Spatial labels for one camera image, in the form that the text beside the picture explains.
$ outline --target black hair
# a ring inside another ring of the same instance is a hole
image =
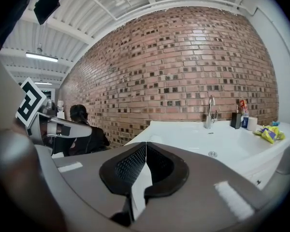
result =
[[[88,113],[83,105],[73,105],[70,108],[70,117],[73,121],[83,121],[87,123]]]

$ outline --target brick wall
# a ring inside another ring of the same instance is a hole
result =
[[[151,120],[202,120],[214,95],[219,119],[241,96],[260,124],[277,119],[274,69],[242,16],[204,7],[173,8],[135,19],[96,43],[60,89],[66,116],[83,104],[112,146]]]

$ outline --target white ceiling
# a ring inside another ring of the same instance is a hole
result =
[[[152,11],[178,6],[210,6],[239,13],[241,0],[60,0],[60,7],[39,25],[31,0],[7,38],[0,59],[15,81],[31,77],[58,88],[74,64],[99,39],[126,22]],[[25,53],[57,57],[58,63],[34,60]]]

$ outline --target black device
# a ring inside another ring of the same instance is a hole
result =
[[[232,113],[231,126],[235,129],[239,129],[241,126],[242,114],[238,112],[238,106],[236,106],[236,112]]]
[[[42,25],[59,6],[59,0],[37,1],[37,3],[35,4],[34,12],[40,25]]]

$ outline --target sink drain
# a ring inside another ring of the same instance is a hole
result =
[[[217,157],[217,153],[215,151],[210,151],[208,152],[208,155],[212,158],[216,158]]]

